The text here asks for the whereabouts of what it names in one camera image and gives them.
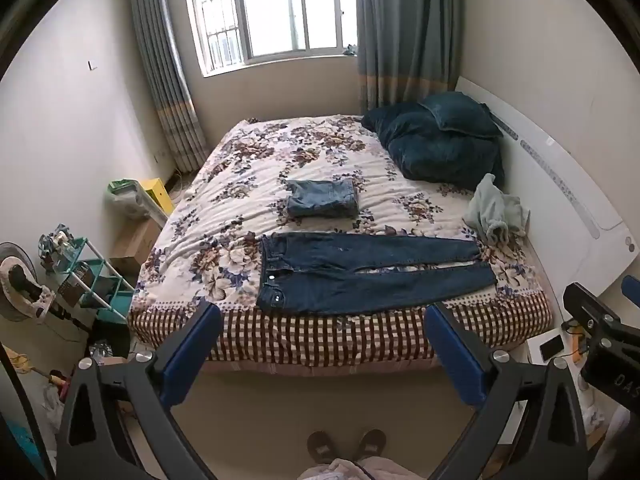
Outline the dark blue denim jeans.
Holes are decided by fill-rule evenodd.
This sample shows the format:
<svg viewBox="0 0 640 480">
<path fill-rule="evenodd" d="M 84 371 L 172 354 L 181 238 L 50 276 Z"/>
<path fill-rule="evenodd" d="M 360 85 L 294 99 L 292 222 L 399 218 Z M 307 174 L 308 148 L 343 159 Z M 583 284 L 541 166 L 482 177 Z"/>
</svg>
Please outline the dark blue denim jeans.
<svg viewBox="0 0 640 480">
<path fill-rule="evenodd" d="M 289 232 L 260 241 L 257 307 L 344 316 L 425 307 L 497 284 L 470 240 Z"/>
</svg>

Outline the black smartphone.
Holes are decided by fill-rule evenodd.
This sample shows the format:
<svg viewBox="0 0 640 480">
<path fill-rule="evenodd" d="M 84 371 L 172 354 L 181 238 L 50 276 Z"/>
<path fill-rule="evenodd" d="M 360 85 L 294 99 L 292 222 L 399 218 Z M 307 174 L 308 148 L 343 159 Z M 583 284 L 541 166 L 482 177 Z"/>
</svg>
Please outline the black smartphone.
<svg viewBox="0 0 640 480">
<path fill-rule="evenodd" d="M 564 341 L 560 335 L 555 335 L 539 346 L 541 359 L 547 362 L 558 356 L 564 350 Z"/>
</svg>

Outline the white bed headboard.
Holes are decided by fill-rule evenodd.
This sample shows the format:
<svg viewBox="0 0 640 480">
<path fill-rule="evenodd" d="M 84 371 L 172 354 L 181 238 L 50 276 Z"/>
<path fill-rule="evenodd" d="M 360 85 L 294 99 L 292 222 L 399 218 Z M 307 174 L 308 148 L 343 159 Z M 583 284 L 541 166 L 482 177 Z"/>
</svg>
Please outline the white bed headboard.
<svg viewBox="0 0 640 480">
<path fill-rule="evenodd" d="M 639 244 L 590 175 L 552 136 L 506 101 L 461 77 L 457 90 L 488 106 L 503 133 L 506 192 L 530 210 L 527 239 L 556 298 L 578 282 L 602 295 Z"/>
</svg>

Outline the light green crumpled garment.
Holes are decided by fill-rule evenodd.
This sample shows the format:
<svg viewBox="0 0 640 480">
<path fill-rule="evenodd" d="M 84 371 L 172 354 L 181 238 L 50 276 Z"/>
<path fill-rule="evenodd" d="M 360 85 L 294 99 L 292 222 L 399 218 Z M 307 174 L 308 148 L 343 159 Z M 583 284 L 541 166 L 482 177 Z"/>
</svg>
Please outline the light green crumpled garment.
<svg viewBox="0 0 640 480">
<path fill-rule="evenodd" d="M 495 178 L 493 174 L 484 175 L 462 217 L 488 246 L 508 244 L 513 237 L 524 237 L 530 216 L 518 196 L 503 193 L 495 186 Z"/>
</svg>

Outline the standing fan with cloth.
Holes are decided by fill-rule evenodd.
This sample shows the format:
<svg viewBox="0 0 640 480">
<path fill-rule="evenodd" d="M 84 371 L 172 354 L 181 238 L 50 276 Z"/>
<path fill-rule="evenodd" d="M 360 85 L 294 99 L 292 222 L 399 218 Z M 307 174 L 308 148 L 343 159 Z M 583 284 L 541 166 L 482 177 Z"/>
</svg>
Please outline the standing fan with cloth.
<svg viewBox="0 0 640 480">
<path fill-rule="evenodd" d="M 55 300 L 55 293 L 37 281 L 35 267 L 24 250 L 1 243 L 1 315 L 11 322 L 31 318 L 41 323 Z"/>
</svg>

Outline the teal shelf rack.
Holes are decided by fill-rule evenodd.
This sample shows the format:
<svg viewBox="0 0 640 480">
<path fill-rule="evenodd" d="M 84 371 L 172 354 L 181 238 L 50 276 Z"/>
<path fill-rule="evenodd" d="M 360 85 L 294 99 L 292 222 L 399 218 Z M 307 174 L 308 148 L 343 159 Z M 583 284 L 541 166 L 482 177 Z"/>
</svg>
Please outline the teal shelf rack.
<svg viewBox="0 0 640 480">
<path fill-rule="evenodd" d="M 85 237 L 58 239 L 51 254 L 58 296 L 99 321 L 127 324 L 134 286 Z"/>
</svg>

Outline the left brown slipper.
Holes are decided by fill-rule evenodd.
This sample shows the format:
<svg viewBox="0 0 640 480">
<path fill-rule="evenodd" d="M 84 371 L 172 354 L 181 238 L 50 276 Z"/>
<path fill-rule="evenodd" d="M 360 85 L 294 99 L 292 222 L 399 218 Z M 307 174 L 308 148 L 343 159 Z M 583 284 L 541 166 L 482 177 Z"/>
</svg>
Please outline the left brown slipper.
<svg viewBox="0 0 640 480">
<path fill-rule="evenodd" d="M 335 444 L 324 431 L 315 431 L 308 437 L 307 451 L 317 465 L 330 464 L 337 458 Z"/>
</svg>

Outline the dark teal quilt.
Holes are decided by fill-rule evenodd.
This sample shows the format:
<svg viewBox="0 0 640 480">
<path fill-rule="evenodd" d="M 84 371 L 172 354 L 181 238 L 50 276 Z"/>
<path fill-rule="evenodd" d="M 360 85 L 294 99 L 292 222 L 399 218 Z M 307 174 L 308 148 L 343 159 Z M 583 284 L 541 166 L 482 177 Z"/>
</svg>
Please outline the dark teal quilt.
<svg viewBox="0 0 640 480">
<path fill-rule="evenodd" d="M 500 141 L 440 131 L 433 115 L 419 102 L 368 110 L 363 128 L 378 136 L 402 175 L 409 180 L 448 183 L 473 191 L 485 174 L 504 185 Z"/>
</svg>

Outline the dark teal pillow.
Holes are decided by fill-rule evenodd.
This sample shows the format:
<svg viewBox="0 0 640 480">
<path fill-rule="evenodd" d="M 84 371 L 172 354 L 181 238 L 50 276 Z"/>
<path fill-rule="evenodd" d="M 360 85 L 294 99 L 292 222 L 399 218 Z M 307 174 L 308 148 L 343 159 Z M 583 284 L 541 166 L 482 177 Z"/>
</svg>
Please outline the dark teal pillow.
<svg viewBox="0 0 640 480">
<path fill-rule="evenodd" d="M 419 104 L 433 115 L 440 131 L 461 133 L 477 139 L 497 139 L 502 136 L 488 106 L 462 92 L 433 94 Z"/>
</svg>

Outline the plastic bag with green item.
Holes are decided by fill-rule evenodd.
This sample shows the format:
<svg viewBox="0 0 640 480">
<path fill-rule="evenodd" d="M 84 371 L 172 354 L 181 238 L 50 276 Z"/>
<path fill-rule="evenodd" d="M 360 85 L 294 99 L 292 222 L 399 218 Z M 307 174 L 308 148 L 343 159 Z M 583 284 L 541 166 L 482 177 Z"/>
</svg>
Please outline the plastic bag with green item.
<svg viewBox="0 0 640 480">
<path fill-rule="evenodd" d="M 111 181 L 106 188 L 107 201 L 131 220 L 154 220 L 164 226 L 168 215 L 154 202 L 137 180 Z"/>
</svg>

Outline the yellow box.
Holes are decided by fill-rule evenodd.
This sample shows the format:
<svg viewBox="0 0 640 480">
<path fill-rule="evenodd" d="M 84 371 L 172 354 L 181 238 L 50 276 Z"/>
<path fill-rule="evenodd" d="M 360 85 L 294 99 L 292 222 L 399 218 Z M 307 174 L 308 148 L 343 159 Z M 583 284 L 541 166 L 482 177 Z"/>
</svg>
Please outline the yellow box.
<svg viewBox="0 0 640 480">
<path fill-rule="evenodd" d="M 175 207 L 169 197 L 168 192 L 166 191 L 165 185 L 160 178 L 144 180 L 140 182 L 142 188 L 148 195 L 157 203 L 157 206 L 167 214 L 168 216 L 172 214 Z"/>
</svg>

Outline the floral bed blanket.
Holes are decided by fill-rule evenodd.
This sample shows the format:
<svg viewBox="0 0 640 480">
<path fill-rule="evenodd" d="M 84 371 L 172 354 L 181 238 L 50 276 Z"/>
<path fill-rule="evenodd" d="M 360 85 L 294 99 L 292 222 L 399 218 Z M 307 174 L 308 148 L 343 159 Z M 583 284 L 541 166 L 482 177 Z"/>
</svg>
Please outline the floral bed blanket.
<svg viewBox="0 0 640 480">
<path fill-rule="evenodd" d="M 128 323 L 158 347 L 217 306 L 218 370 L 285 375 L 429 368 L 428 304 L 491 347 L 553 311 L 520 240 L 484 245 L 471 193 L 406 179 L 354 116 L 240 122 L 186 188 L 142 264 Z"/>
</svg>

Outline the right grey striped curtain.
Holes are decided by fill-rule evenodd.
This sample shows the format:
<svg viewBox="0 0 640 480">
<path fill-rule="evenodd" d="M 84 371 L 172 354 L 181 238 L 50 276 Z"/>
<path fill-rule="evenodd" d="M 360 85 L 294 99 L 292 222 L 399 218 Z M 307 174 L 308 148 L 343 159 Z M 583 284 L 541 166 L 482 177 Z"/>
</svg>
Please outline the right grey striped curtain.
<svg viewBox="0 0 640 480">
<path fill-rule="evenodd" d="M 456 86 L 463 7 L 464 0 L 356 0 L 364 112 Z"/>
</svg>

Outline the grey striped curtain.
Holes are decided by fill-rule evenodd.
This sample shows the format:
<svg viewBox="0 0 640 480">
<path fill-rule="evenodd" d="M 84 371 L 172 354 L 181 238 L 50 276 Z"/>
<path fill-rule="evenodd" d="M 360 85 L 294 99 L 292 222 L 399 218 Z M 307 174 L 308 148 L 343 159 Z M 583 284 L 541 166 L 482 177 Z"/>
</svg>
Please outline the grey striped curtain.
<svg viewBox="0 0 640 480">
<path fill-rule="evenodd" d="M 456 86 L 463 7 L 464 0 L 356 0 L 364 112 Z"/>
<path fill-rule="evenodd" d="M 186 84 L 168 1 L 130 3 L 144 73 L 171 156 L 179 171 L 198 171 L 210 148 Z"/>
</svg>

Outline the window with white frame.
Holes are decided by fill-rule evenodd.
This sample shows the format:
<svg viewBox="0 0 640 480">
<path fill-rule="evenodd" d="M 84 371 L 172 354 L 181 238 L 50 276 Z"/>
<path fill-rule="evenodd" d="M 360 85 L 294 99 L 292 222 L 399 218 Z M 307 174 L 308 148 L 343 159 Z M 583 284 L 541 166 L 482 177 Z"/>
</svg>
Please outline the window with white frame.
<svg viewBox="0 0 640 480">
<path fill-rule="evenodd" d="M 186 0 L 205 77 L 242 67 L 357 54 L 356 0 Z"/>
</svg>

